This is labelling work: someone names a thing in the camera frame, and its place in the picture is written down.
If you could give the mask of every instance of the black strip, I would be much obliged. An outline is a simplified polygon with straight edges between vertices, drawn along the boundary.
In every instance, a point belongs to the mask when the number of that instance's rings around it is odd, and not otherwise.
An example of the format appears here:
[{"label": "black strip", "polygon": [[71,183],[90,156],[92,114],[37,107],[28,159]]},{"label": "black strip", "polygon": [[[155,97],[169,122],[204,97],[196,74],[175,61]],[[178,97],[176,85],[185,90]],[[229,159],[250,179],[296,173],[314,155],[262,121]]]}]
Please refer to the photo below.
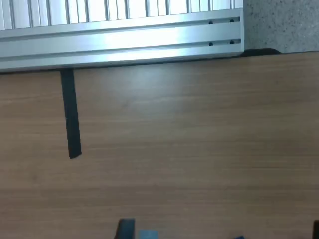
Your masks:
[{"label": "black strip", "polygon": [[60,73],[69,156],[70,159],[73,159],[82,154],[74,74],[73,69],[61,70]]},{"label": "black strip", "polygon": [[264,49],[252,49],[245,50],[240,54],[240,57],[250,57],[250,56],[271,56],[271,55],[280,55],[281,52],[272,48],[264,48]]},{"label": "black strip", "polygon": [[314,221],[313,239],[319,239],[319,221]]}]

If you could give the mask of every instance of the blue object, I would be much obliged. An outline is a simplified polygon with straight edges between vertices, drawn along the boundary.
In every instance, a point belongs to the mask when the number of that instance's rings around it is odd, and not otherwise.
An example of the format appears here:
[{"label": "blue object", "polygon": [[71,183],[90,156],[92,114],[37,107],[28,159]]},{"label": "blue object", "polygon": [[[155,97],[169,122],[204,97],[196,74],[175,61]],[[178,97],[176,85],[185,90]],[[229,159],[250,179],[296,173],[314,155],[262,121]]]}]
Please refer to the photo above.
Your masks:
[{"label": "blue object", "polygon": [[114,239],[134,239],[135,220],[120,219]]},{"label": "blue object", "polygon": [[158,239],[158,233],[157,231],[140,230],[139,239]]}]

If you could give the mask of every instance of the wood grain surface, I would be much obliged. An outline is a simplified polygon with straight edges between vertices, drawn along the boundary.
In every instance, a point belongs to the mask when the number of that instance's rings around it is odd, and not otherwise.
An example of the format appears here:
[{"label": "wood grain surface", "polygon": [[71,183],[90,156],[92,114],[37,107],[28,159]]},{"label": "wood grain surface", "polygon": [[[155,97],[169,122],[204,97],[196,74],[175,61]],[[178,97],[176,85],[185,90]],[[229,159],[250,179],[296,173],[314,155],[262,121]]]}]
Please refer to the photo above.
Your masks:
[{"label": "wood grain surface", "polygon": [[319,219],[319,53],[0,76],[0,238],[310,239]]}]

